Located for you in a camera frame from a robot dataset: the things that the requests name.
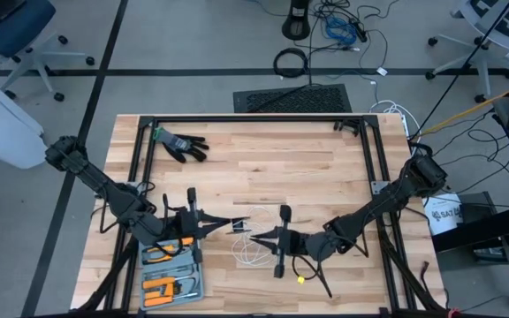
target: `tool case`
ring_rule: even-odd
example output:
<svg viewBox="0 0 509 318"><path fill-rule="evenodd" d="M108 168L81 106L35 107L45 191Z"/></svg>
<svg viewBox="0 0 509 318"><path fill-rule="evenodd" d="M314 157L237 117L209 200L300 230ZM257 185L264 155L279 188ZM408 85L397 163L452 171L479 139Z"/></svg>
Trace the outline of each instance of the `tool case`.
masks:
<svg viewBox="0 0 509 318"><path fill-rule="evenodd" d="M193 238L181 240L182 252L165 255L155 246L139 243L141 272L141 309L154 310L203 299L200 243ZM179 241L159 242L168 253L179 248Z"/></svg>

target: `office chair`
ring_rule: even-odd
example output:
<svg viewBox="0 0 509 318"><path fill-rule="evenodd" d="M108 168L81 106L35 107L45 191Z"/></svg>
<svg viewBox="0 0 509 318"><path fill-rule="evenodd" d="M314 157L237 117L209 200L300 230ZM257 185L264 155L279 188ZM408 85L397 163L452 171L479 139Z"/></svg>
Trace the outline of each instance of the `office chair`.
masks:
<svg viewBox="0 0 509 318"><path fill-rule="evenodd" d="M63 35L53 34L41 44L32 45L55 13L56 9L48 0L26 0L19 8L0 20L0 57L10 57L18 64L0 87L1 90L7 89L34 66L46 88L52 93L54 89L49 80L51 70L46 62L51 57L86 57L86 54L79 52L48 50L51 42L55 40L65 45L68 39ZM86 64L94 65L94 58L86 57ZM6 90L5 93L11 99L15 98L12 91ZM54 94L54 99L59 102L62 102L64 98L64 95L58 92Z"/></svg>
<svg viewBox="0 0 509 318"><path fill-rule="evenodd" d="M465 19L479 34L484 35L498 18L500 12L507 6L507 3L507 0L460 0L459 5L451 12L451 15L456 19ZM476 37L474 44L471 44L444 34L438 34L436 37L429 38L428 45L433 47L437 44L438 40L447 40L474 49L482 40L482 36ZM504 57L498 57L493 54L489 50L492 43L508 49L508 53ZM449 63L438 66L433 71L426 72L425 78L433 80L436 74L440 72L461 67L469 55L456 58ZM509 8L502 20L498 22L496 28L490 32L487 41L482 44L481 48L470 60L470 64L476 66L479 76L478 95L475 96L476 102L484 102L486 97L490 96L489 64L495 64L508 70L505 76L509 79Z"/></svg>

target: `black metal frame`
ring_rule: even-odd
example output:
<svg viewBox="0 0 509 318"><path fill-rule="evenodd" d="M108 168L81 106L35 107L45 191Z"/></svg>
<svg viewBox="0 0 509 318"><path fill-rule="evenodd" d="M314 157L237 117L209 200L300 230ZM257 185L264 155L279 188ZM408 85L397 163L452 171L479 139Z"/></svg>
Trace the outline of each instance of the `black metal frame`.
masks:
<svg viewBox="0 0 509 318"><path fill-rule="evenodd" d="M492 206L490 196L487 193L485 196L490 205L491 216L434 235L432 238L436 252L463 246L475 246L475 248L502 246L509 262L509 210L498 213Z"/></svg>
<svg viewBox="0 0 509 318"><path fill-rule="evenodd" d="M261 116L252 116L252 115L218 115L218 116L198 116L198 117L190 117L190 116L169 116L169 117L151 117L151 116L144 116L140 117L139 120L139 128L135 140L135 146L133 150L133 157L131 161L131 167L129 170L129 181L134 181L137 176L137 170L139 168L139 161L140 161L140 154L141 154L141 147L142 142L144 140L144 132L145 130L150 127L151 132L155 128L158 127L160 123L183 123L183 122L331 122L339 123L344 121L350 121L352 123L358 123L358 132L361 135L361 142L362 142L362 149L365 159L365 165L368 173L368 181L371 184L371 182L376 181L376 174L374 170L373 165L373 159L372 154L370 150L370 145L368 142L368 132L367 132L367 126L370 126L372 128L372 133L374 135L375 139L375 145L376 145L376 152L378 155L378 161L380 163L380 172L382 175L382 180L388 181L389 175L388 175L388 164L386 162L386 157L384 155L384 146L382 142L382 136L380 133L378 120L376 115L261 115ZM155 151L155 142L152 139L152 133L150 134L149 140L148 140L148 150L146 153L146 159L145 159L145 166L144 166L144 172L142 176L142 182L148 182L151 169L152 169L152 162L154 157L154 151ZM406 252L404 248L404 241L401 236L401 229L399 228L399 223L396 220L396 213L392 212L390 214L391 223L393 224L393 234L394 234L394 241L395 241L395 247L397 249L398 255L406 262ZM382 233L386 234L386 229L384 226L384 221L382 219L376 220L376 227L378 230L379 237L382 235ZM114 249L114 255L112 264L114 264L117 260L121 252L123 251L125 243L125 231L122 229L119 229L117 241L115 244ZM399 309L399 301L398 301L398 293L397 293L397 283L394 279L394 274L392 271L391 266L391 259L386 252L382 252L382 258L383 258L383 265L384 265L384 276L386 278L386 286L388 289L388 297L390 300L391 310L394 312L396 309ZM129 309L129 299L131 296L131 286L133 285L133 277L134 277L134 269L137 259L137 253L134 253L129 262L128 262L128 268L126 271L126 277L125 277L125 286L123 290L123 297L121 301L121 310L122 311L128 311ZM407 307L410 309L416 309L415 305L415 297L412 292L412 289L410 286L408 286L408 283L404 281L404 287L406 292L406 303ZM116 291L116 282L112 284L110 290L108 291L105 303L104 303L104 309L112 309L113 307L113 299ZM357 314L354 315L359 317L377 317L377 314Z"/></svg>

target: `floor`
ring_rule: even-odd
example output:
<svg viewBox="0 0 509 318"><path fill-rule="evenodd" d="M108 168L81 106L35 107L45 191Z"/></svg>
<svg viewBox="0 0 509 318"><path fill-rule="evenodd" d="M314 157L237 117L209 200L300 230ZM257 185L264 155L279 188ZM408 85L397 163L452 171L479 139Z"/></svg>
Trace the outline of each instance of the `floor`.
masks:
<svg viewBox="0 0 509 318"><path fill-rule="evenodd" d="M95 110L87 147L90 160L99 167L103 167L117 114L230 113L234 91L297 87L307 80L272 75L274 56L291 47L292 42L279 31L284 18L266 14L254 2L52 0L52 3L57 14L44 33L57 30L67 35L70 39L67 48L88 53L95 57L96 64L90 67L80 60L49 65L62 74L51 80L56 90L65 95L63 102L54 101L35 76L21 78L11 89L18 96L17 103L44 127L47 143L61 135L78 134L82 120L87 123L91 118L88 115ZM261 3L270 12L287 11L285 0ZM349 10L354 12L364 3L352 1ZM388 3L378 0L375 5L385 11ZM377 81L378 98L405 106L420 121L452 80L452 76L440 75L428 82L423 74L462 52L443 42L431 48L426 45L427 39L445 33L470 42L477 36L464 20L451 19L447 12L452 6L453 1L400 2L391 7L388 18L369 18L365 22L367 29L381 30L389 43L384 63L388 75L371 76ZM317 34L312 45L329 43L330 40ZM361 66L374 70L383 59L385 44L378 33L373 33L369 45ZM366 112L375 101L374 86L369 80L351 73L338 79L324 76L339 74L343 71L339 69L358 68L367 44L357 46L361 52L315 54L312 67L323 70L315 72L322 75L314 76L314 82L345 84L353 111ZM295 67L298 61L285 58L284 65ZM0 75L11 67L12 63L2 64ZM426 126L474 106L476 83L476 76L459 77ZM498 94L509 89L509 79L491 76L491 85ZM425 142L439 149L463 126L466 129L468 124L431 134ZM503 135L489 118L477 127L495 136ZM489 155L493 149L492 144L462 136L436 159L443 163L466 154ZM509 148L498 156L502 162L508 158ZM478 158L445 166L449 185L456 191L497 168L496 163ZM0 317L21 315L64 178L64 174L48 165L17 170L0 162L0 281L7 282L4 288L0 286ZM488 191L495 203L509 205L509 175L502 171L467 192L481 191ZM76 181L36 306L37 314L63 313L69 309L89 226L88 212L93 205L92 193ZM465 309L503 296L469 313L509 316L509 267L477 265L467 251L460 250L440 254L439 266L451 307Z"/></svg>

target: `chair base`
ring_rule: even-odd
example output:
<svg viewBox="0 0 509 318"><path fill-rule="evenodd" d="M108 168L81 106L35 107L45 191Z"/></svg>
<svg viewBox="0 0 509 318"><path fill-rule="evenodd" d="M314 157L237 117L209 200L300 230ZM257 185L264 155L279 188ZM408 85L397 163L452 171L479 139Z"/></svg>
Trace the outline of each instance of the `chair base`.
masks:
<svg viewBox="0 0 509 318"><path fill-rule="evenodd" d="M93 57L87 57L85 53L80 52L67 52L67 51L55 51L48 50L50 44L53 41L58 41L65 45L68 41L67 39L60 35L56 34L51 35L46 41L37 45L37 46L29 46L27 49L23 49L13 57L13 61L19 62L17 68L9 74L5 83L0 87L2 91L6 90L15 80L29 71L31 68L35 68L38 71L39 75L44 82L44 85L49 90L49 92L53 93L54 88L50 84L49 73L51 72L50 68L46 65L46 62L51 58L86 58L86 64L93 65L95 64L95 60ZM55 93L55 100L62 102L64 100L64 96L60 93Z"/></svg>
<svg viewBox="0 0 509 318"><path fill-rule="evenodd" d="M429 39L429 45L434 46L435 44L437 44L437 40L446 40L448 42L453 42L453 43L457 43L462 46L469 47L470 49L475 49L476 44L478 44L478 42L481 39L476 38L475 43L471 44L471 43L463 42L461 40L454 39L454 38L444 35L444 34L438 34L437 38ZM471 58L471 60L469 61L471 66L476 67L476 70L478 71L478 76L479 76L478 88L477 88L478 95L475 97L476 102L483 101L485 96L490 96L490 76L488 74L488 64L494 64L501 68L505 68L505 69L509 70L509 59L505 58L505 57L498 57L495 54L492 54L488 50L488 47L490 46L490 44L491 44L490 41L484 43L481 46L481 48L476 52L476 54L473 56L473 58ZM465 61L467 61L469 56L470 56L470 54L467 54L465 56L455 58L454 60L452 60L446 64L438 66L432 72L428 72L428 74L426 74L426 78L428 80L431 80L431 79L435 78L435 75L440 72L443 72L443 71L446 71L446 70L449 70L452 68L462 67L462 65L465 63Z"/></svg>

